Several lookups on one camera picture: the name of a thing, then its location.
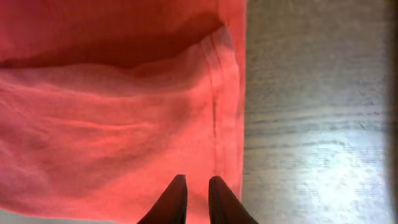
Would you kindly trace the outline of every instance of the wooden floor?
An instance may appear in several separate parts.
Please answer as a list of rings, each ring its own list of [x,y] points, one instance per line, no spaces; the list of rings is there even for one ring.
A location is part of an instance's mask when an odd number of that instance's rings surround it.
[[[394,222],[392,3],[249,1],[243,204],[260,223]]]

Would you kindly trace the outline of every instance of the wood grain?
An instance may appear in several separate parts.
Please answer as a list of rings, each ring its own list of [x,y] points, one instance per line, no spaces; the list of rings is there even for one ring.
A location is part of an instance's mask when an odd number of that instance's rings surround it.
[[[250,0],[243,204],[259,223],[393,223],[388,0]]]

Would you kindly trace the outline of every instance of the red fabric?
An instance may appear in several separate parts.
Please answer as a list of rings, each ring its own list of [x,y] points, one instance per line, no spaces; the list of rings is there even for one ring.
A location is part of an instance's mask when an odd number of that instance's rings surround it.
[[[0,0],[0,207],[134,223],[186,174],[208,222],[212,175],[241,191],[245,11]]]

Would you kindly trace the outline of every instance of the fabric fold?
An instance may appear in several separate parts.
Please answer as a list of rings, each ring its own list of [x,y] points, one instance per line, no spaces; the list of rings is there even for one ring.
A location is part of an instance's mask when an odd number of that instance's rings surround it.
[[[187,223],[208,222],[211,176],[241,190],[232,43],[222,27],[176,57],[132,69],[0,69],[0,207],[135,223],[186,174]]]

